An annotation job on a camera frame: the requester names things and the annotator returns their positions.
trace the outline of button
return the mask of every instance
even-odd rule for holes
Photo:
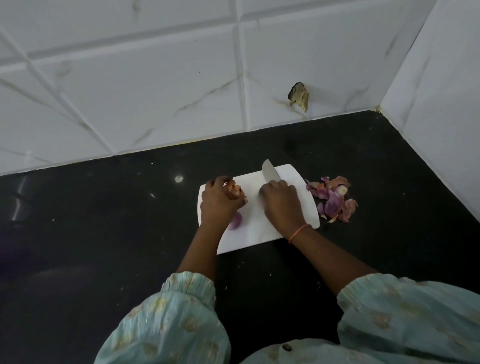
[[[290,352],[293,350],[290,344],[283,344],[282,349],[285,350],[286,352]]]

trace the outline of knife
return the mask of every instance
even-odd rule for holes
[[[270,182],[270,181],[278,182],[279,180],[281,180],[272,162],[270,162],[268,159],[262,164],[262,173],[267,182]]]

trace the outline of black countertop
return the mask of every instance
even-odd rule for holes
[[[0,177],[0,362],[92,362],[176,270],[198,226],[200,185],[266,158],[311,181],[352,182],[350,223],[322,220],[319,230],[359,259],[480,292],[470,249],[479,223],[382,115],[365,111]],[[338,340],[334,296],[285,240],[220,255],[217,268],[233,363],[272,343]]]

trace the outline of hand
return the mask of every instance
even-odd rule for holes
[[[270,181],[260,188],[260,193],[264,197],[265,215],[285,239],[305,225],[295,186],[284,180]]]
[[[247,203],[245,197],[230,200],[224,192],[223,184],[231,181],[231,177],[217,177],[215,181],[208,181],[205,184],[205,191],[202,192],[202,225],[212,224],[225,230],[232,221],[237,210]]]

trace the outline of orange thread bracelet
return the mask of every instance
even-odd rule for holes
[[[298,234],[302,229],[306,228],[307,226],[311,226],[311,225],[310,225],[310,224],[305,224],[305,225],[303,225],[300,229],[298,229],[298,230],[292,235],[292,237],[290,238],[290,240],[288,241],[288,243],[289,243],[289,244],[292,244],[293,238],[296,237],[297,234]]]

